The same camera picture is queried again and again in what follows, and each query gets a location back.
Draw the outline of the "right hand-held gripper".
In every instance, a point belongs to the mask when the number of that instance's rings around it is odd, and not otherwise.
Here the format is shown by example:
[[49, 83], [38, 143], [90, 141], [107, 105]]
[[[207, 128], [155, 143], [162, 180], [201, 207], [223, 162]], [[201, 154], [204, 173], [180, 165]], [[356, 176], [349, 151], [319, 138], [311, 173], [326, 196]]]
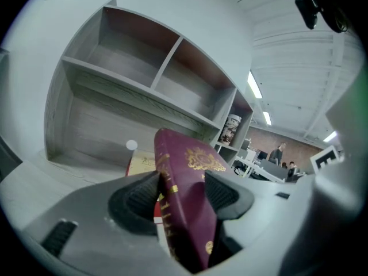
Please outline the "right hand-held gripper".
[[310, 157], [310, 163], [313, 172], [317, 174], [322, 168], [330, 164], [335, 164], [344, 161], [344, 156], [341, 155], [334, 145], [331, 145]]

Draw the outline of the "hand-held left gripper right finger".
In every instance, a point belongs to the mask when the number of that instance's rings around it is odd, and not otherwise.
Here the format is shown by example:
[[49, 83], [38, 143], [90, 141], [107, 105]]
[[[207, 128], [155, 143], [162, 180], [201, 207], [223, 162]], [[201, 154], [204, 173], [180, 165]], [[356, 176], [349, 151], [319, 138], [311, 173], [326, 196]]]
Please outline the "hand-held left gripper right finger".
[[276, 217], [272, 182], [207, 170], [205, 194], [225, 235], [233, 240], [255, 240]]

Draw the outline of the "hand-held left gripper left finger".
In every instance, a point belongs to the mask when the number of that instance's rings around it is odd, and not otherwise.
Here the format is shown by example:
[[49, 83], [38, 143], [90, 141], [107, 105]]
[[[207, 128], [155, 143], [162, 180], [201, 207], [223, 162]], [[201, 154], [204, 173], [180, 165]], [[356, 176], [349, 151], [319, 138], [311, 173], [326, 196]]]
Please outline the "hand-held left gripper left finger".
[[66, 198], [66, 219], [96, 237], [157, 237], [158, 183], [153, 171], [78, 189]]

